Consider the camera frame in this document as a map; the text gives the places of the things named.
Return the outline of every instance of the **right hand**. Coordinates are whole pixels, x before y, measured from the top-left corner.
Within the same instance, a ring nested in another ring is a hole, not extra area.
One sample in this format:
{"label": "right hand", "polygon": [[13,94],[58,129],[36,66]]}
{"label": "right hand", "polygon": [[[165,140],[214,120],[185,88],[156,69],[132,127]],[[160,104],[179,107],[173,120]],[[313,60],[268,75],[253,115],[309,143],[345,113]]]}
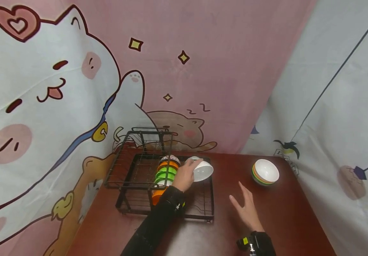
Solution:
{"label": "right hand", "polygon": [[230,201],[238,211],[238,215],[243,223],[251,230],[251,232],[265,232],[259,221],[251,191],[246,189],[240,181],[238,181],[238,183],[241,187],[242,194],[244,195],[244,207],[241,207],[233,196],[229,196]]}
{"label": "right hand", "polygon": [[197,161],[188,159],[183,166],[178,168],[177,174],[174,177],[173,184],[171,186],[176,187],[182,192],[186,192],[194,182],[194,169],[202,162],[200,158]]}

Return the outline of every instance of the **heart drawing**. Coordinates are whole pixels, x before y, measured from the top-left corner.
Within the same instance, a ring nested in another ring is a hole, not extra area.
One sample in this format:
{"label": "heart drawing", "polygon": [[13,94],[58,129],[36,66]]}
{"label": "heart drawing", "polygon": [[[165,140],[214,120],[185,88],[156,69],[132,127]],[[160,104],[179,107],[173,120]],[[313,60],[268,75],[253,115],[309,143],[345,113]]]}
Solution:
{"label": "heart drawing", "polygon": [[15,5],[12,10],[0,6],[0,27],[11,37],[25,43],[39,31],[40,18],[27,6]]}
{"label": "heart drawing", "polygon": [[7,23],[17,32],[18,35],[22,34],[26,30],[26,28],[28,28],[28,22],[26,22],[25,19],[22,18],[17,18],[16,20],[9,19],[7,20]]}

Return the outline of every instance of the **brown table surface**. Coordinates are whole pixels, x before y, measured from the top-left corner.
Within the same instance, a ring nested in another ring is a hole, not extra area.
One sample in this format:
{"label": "brown table surface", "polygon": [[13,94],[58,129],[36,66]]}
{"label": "brown table surface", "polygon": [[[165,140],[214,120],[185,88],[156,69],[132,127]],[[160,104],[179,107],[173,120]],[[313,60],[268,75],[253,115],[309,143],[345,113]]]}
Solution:
{"label": "brown table surface", "polygon": [[[275,156],[214,153],[197,156],[209,157],[214,167],[214,221],[177,220],[155,255],[248,255],[236,246],[236,240],[247,235],[248,230],[228,199],[232,194],[243,205],[238,181],[253,193],[260,221],[272,238],[276,255],[335,255],[285,160]],[[251,176],[253,163],[261,158],[272,161],[280,172],[279,180],[270,187],[258,185]],[[120,255],[144,216],[120,214],[115,208],[118,195],[118,190],[100,188],[67,256]]]}

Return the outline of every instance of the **cat eye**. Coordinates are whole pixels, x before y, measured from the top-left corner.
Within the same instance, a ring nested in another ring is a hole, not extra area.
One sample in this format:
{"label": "cat eye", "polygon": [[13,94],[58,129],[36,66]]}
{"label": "cat eye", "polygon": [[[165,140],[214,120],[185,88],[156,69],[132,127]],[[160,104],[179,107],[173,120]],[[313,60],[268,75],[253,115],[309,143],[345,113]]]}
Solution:
{"label": "cat eye", "polygon": [[6,113],[11,113],[20,104],[22,104],[22,100],[21,99],[14,100],[14,102],[12,102],[11,104],[9,104],[9,106],[7,106],[5,112]]}
{"label": "cat eye", "polygon": [[61,60],[60,62],[57,62],[52,68],[54,70],[59,70],[61,67],[63,67],[66,64],[68,64],[67,60]]}

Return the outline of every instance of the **orange cartoon cat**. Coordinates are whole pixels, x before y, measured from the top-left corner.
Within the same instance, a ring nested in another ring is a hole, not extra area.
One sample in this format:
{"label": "orange cartoon cat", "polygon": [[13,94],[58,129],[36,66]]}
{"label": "orange cartoon cat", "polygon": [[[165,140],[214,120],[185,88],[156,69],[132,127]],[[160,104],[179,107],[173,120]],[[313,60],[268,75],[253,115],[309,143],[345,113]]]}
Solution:
{"label": "orange cartoon cat", "polygon": [[215,141],[202,144],[204,140],[201,130],[204,124],[203,119],[187,118],[172,111],[151,111],[147,112],[147,115],[156,127],[166,128],[173,132],[173,150],[201,152],[217,146]]}
{"label": "orange cartoon cat", "polygon": [[105,159],[91,156],[83,161],[83,174],[73,191],[58,200],[57,207],[52,210],[52,219],[58,218],[62,224],[57,239],[45,251],[44,256],[66,254],[115,156],[110,154]]}

